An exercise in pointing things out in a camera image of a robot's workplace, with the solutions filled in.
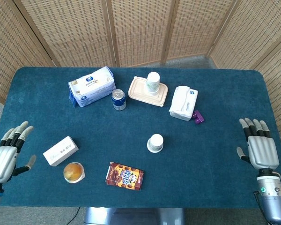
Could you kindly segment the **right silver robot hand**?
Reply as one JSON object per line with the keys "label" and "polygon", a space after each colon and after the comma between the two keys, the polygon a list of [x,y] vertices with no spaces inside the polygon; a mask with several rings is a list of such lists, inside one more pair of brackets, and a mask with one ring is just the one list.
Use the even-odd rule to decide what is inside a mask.
{"label": "right silver robot hand", "polygon": [[239,122],[245,134],[249,153],[246,155],[241,147],[237,147],[239,158],[258,170],[258,177],[274,176],[280,178],[280,174],[274,171],[280,164],[276,145],[265,121],[244,118],[239,119]]}

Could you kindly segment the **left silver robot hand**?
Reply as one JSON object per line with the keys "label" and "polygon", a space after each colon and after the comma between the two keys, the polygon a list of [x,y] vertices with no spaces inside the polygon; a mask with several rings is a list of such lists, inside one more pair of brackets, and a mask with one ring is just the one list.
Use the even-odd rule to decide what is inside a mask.
{"label": "left silver robot hand", "polygon": [[0,185],[10,181],[13,176],[29,171],[36,161],[36,155],[32,155],[25,166],[16,166],[18,155],[34,128],[28,123],[24,121],[21,125],[9,129],[0,140]]}

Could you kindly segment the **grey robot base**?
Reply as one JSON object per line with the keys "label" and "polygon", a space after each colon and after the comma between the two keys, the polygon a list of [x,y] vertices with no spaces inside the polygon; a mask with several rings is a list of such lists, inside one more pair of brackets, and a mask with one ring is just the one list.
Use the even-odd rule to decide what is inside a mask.
{"label": "grey robot base", "polygon": [[186,225],[183,208],[86,208],[84,225]]}

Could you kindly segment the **orange pudding cup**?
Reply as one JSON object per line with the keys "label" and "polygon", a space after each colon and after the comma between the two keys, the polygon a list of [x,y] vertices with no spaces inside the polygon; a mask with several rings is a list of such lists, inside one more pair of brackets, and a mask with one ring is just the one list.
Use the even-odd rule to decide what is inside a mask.
{"label": "orange pudding cup", "polygon": [[84,167],[78,162],[69,163],[63,170],[63,176],[68,183],[77,183],[85,178]]}

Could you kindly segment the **blue tablecloth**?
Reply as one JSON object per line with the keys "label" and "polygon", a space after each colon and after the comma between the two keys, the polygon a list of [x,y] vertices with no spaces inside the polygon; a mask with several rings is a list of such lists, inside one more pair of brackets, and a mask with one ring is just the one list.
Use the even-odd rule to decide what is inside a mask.
{"label": "blue tablecloth", "polygon": [[[158,68],[168,87],[163,107],[131,98],[122,111],[111,97],[73,107],[68,83],[94,71],[89,67],[23,67],[12,80],[0,119],[0,140],[28,121],[34,127],[18,156],[28,172],[6,183],[2,206],[114,208],[256,208],[257,170],[242,161],[247,151],[240,118],[266,122],[277,147],[281,174],[281,140],[266,84],[254,70]],[[205,121],[195,124],[170,116],[175,88],[198,91],[195,110]],[[163,149],[151,153],[148,139],[163,137]],[[43,153],[66,136],[79,148],[57,166]],[[81,163],[85,178],[71,184],[64,168]],[[105,183],[110,162],[145,172],[140,191]]]}

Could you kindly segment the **white paper cup green print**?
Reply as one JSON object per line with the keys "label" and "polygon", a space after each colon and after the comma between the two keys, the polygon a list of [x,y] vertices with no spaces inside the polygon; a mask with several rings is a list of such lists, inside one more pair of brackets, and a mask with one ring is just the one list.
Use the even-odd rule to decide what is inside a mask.
{"label": "white paper cup green print", "polygon": [[149,95],[154,96],[159,91],[160,75],[157,72],[150,72],[145,83],[145,90]]}

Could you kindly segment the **white cardboard box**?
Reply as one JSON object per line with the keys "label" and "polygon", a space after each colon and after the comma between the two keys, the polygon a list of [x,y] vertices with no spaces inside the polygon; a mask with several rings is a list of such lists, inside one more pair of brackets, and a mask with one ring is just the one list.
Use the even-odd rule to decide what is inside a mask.
{"label": "white cardboard box", "polygon": [[49,148],[43,153],[46,161],[50,166],[57,166],[72,154],[74,154],[79,148],[70,136],[66,136],[57,144]]}

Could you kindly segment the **purple plastic block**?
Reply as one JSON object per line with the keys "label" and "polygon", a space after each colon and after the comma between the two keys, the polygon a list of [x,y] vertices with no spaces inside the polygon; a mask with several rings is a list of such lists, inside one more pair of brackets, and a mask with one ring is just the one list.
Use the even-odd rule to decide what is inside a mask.
{"label": "purple plastic block", "polygon": [[192,119],[194,120],[195,124],[200,124],[205,121],[204,117],[201,115],[199,110],[195,110],[193,112]]}

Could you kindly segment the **white soft tissue pack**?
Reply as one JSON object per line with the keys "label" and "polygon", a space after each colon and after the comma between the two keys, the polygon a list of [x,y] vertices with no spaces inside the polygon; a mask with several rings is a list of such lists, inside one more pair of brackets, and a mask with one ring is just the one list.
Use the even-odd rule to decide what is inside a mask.
{"label": "white soft tissue pack", "polygon": [[195,108],[198,91],[188,86],[178,86],[175,88],[169,109],[170,116],[189,121]]}

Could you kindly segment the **blue white tissue pack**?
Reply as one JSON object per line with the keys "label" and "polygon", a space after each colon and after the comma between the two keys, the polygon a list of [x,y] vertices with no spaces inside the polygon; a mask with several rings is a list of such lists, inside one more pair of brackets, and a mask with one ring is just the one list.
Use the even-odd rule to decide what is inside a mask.
{"label": "blue white tissue pack", "polygon": [[105,96],[115,89],[113,73],[105,66],[97,71],[70,81],[69,99],[73,106],[85,107]]}

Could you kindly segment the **brown Hello Panda box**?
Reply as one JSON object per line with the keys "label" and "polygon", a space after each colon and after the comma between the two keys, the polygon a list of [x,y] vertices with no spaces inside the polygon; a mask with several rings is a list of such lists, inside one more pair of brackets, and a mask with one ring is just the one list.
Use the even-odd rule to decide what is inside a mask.
{"label": "brown Hello Panda box", "polygon": [[141,169],[110,162],[105,183],[111,186],[140,191],[145,172]]}

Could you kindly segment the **blue drink can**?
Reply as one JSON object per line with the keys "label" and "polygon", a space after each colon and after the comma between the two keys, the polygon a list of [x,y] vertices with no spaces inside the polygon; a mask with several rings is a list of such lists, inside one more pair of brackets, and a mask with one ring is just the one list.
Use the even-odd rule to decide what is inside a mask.
{"label": "blue drink can", "polygon": [[111,94],[113,107],[118,110],[124,110],[126,108],[126,95],[120,89],[115,89]]}

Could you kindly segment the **beige lidded food container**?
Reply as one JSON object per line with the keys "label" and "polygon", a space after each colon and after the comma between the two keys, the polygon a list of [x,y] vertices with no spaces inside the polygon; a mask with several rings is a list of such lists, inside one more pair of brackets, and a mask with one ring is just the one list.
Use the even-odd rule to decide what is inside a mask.
{"label": "beige lidded food container", "polygon": [[158,92],[153,96],[146,88],[146,78],[135,76],[128,90],[128,96],[132,99],[163,107],[168,93],[168,87],[160,83]]}

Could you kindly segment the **woven wooden folding screen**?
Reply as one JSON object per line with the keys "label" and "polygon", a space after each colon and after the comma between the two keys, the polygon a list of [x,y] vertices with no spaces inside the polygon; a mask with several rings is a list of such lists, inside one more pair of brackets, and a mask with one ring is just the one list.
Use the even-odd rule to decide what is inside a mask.
{"label": "woven wooden folding screen", "polygon": [[23,66],[206,56],[263,74],[281,134],[281,0],[0,0],[0,103]]}

